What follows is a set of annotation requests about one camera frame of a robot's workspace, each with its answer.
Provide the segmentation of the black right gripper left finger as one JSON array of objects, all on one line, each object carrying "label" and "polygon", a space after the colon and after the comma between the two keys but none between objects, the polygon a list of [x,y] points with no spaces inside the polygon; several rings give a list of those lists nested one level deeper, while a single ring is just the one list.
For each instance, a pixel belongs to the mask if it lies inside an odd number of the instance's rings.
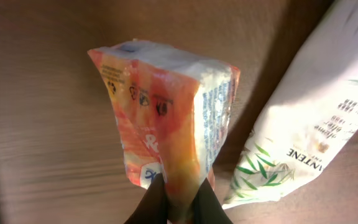
[{"label": "black right gripper left finger", "polygon": [[125,224],[167,224],[168,198],[162,174],[157,174]]}]

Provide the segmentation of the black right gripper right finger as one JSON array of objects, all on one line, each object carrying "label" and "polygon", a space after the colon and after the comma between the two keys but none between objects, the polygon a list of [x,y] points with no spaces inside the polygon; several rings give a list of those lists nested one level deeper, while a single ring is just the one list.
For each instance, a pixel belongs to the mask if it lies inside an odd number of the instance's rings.
[{"label": "black right gripper right finger", "polygon": [[191,224],[232,224],[208,179],[200,185],[190,207]]}]

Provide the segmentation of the orange small packet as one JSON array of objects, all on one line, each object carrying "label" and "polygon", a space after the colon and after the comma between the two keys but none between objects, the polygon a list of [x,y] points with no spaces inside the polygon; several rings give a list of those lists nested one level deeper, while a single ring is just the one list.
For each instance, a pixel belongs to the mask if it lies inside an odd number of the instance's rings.
[{"label": "orange small packet", "polygon": [[146,40],[88,51],[106,85],[128,179],[162,174],[172,205],[190,206],[227,137],[240,70]]}]

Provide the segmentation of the white cream tube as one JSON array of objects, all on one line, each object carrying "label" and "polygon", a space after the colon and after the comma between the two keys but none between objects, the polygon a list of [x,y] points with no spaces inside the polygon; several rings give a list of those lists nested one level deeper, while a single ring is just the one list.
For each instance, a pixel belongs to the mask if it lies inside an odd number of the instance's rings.
[{"label": "white cream tube", "polygon": [[358,130],[358,1],[335,1],[259,114],[223,202],[278,201],[317,178]]}]

